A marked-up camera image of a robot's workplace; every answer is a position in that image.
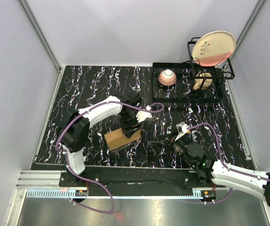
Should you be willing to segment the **brown cardboard express box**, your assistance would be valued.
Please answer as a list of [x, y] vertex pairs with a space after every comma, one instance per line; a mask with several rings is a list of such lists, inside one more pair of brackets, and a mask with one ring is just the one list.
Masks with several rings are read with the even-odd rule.
[[122, 146], [128, 145], [131, 142], [141, 139], [141, 129], [134, 132], [134, 134], [131, 135], [130, 138], [127, 138], [123, 134], [122, 129], [116, 129], [112, 132], [106, 133], [104, 137], [109, 150], [112, 151]]

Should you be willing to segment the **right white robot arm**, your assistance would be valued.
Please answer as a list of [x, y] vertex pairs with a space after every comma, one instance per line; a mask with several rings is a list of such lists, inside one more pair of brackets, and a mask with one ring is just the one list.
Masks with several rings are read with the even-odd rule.
[[193, 166], [199, 184], [235, 188], [251, 194], [270, 207], [270, 171], [257, 171], [232, 166], [206, 154], [197, 143], [186, 144], [180, 140], [148, 141], [157, 155], [172, 153]]

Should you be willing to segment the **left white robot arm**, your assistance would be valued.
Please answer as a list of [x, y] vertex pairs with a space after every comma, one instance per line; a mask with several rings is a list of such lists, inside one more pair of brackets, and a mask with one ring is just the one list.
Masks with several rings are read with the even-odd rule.
[[72, 170], [69, 181], [73, 185], [82, 186], [86, 180], [83, 173], [85, 164], [82, 149], [87, 143], [89, 130], [104, 119], [117, 114], [120, 116], [121, 127], [105, 134], [109, 149], [115, 150], [141, 138], [139, 111], [131, 108], [141, 103], [139, 94], [116, 94], [92, 106], [66, 112], [57, 133], [57, 145], [62, 144], [67, 152], [67, 165]]

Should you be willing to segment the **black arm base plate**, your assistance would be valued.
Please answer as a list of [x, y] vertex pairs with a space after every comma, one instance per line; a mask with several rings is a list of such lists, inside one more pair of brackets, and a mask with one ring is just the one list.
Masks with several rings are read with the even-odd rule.
[[199, 179], [191, 169], [86, 166], [83, 178], [107, 185], [174, 185], [180, 188], [200, 188], [215, 185], [209, 179]]

